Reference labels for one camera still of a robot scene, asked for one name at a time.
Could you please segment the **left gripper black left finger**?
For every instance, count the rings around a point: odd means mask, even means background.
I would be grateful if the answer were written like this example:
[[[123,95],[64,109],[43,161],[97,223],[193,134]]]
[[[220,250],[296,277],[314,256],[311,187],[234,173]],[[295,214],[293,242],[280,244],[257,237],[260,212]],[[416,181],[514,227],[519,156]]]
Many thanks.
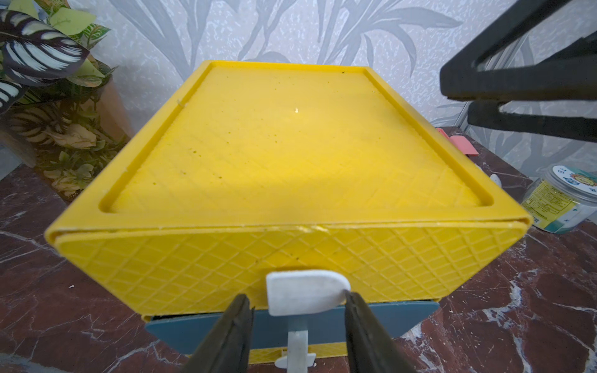
[[[181,372],[247,372],[253,329],[249,298],[237,295]]]

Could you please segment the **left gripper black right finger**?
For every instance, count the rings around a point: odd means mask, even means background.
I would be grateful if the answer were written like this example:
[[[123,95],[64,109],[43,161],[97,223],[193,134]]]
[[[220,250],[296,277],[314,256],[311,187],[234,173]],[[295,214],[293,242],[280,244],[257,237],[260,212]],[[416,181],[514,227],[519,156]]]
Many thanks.
[[[373,311],[356,292],[344,291],[345,330],[350,372],[412,372]]]

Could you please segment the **yellow drawer cabinet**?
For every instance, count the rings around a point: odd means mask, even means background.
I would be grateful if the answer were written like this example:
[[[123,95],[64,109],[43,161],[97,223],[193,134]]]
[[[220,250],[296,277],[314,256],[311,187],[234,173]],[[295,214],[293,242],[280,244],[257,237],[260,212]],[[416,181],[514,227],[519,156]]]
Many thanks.
[[[531,219],[373,70],[205,62],[51,226],[460,222]]]

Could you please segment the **yellow top drawer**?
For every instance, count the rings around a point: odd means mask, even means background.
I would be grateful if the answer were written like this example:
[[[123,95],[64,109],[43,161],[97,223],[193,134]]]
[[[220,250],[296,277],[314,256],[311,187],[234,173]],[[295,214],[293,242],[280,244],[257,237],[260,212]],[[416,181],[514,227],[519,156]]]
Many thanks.
[[[46,240],[140,315],[267,308],[273,272],[329,270],[367,302],[444,298],[516,244],[524,222],[66,231]]]

